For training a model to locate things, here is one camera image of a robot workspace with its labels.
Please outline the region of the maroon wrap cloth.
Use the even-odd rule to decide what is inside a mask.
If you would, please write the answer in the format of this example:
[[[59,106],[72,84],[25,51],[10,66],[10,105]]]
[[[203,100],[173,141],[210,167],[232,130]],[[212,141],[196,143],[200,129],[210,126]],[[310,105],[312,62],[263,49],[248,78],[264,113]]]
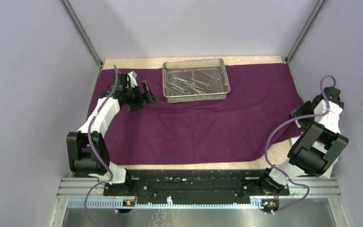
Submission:
[[[144,109],[123,107],[104,141],[118,165],[253,161],[271,132],[303,104],[285,64],[227,66],[230,92],[222,100],[168,103],[161,69],[137,69],[157,98]]]

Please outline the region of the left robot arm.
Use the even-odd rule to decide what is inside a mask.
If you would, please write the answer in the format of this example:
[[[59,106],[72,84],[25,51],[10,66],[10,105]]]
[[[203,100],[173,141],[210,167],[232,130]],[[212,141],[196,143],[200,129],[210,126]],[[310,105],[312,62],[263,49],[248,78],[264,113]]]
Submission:
[[[133,183],[126,178],[127,170],[110,160],[104,136],[112,120],[125,105],[130,112],[135,112],[147,104],[157,102],[146,81],[142,82],[143,91],[140,90],[136,77],[134,71],[127,74],[115,71],[112,83],[100,94],[86,122],[66,136],[71,172],[114,184],[120,195],[130,194]]]

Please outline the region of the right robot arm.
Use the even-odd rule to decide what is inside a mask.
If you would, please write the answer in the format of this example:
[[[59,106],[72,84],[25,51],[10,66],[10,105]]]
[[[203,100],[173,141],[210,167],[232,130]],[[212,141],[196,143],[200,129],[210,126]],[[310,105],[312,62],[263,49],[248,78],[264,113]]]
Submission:
[[[329,176],[327,171],[349,142],[338,127],[344,108],[340,92],[335,87],[327,87],[324,89],[326,97],[317,95],[290,113],[289,118],[298,123],[302,134],[292,145],[285,162],[265,170],[258,182],[262,194],[282,191],[289,178]]]

